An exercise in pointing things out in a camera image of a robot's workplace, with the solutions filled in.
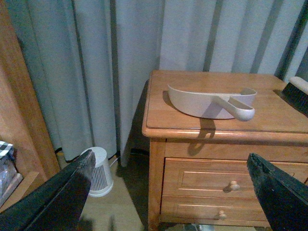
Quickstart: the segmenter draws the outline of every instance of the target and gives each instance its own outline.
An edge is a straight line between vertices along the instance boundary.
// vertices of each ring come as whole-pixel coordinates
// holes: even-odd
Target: brush
[[[282,93],[293,107],[308,116],[308,82],[292,77]]]

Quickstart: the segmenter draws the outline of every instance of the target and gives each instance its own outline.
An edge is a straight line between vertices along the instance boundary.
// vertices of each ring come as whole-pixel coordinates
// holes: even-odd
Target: beige carpet
[[[58,156],[61,166],[65,161]],[[104,197],[88,197],[80,231],[146,231],[149,157],[132,155],[128,167],[111,167],[113,189]],[[183,231],[182,224],[164,224],[161,231]],[[256,231],[252,227],[215,226],[215,231]]]

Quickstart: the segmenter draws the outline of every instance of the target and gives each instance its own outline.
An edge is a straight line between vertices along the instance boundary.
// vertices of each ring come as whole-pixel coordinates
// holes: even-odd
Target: white space heater
[[[107,152],[104,148],[101,147],[91,147],[84,150],[82,154],[84,154],[89,149],[94,152],[96,159],[89,195],[92,197],[105,196],[111,191],[114,185],[108,163]]]

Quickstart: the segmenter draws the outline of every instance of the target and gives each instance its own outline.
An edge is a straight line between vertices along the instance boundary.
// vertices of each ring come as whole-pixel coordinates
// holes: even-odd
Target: wooden knob
[[[227,218],[227,215],[225,214],[224,211],[219,211],[218,216],[220,220],[224,220]]]
[[[231,191],[238,191],[240,189],[240,185],[235,180],[230,182],[229,187]]]

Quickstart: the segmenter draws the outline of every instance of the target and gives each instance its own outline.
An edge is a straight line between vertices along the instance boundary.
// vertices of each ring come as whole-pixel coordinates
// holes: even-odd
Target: brush bristles
[[[283,89],[282,93],[286,96],[289,103],[300,112],[308,115],[308,95],[294,86],[292,83]]]

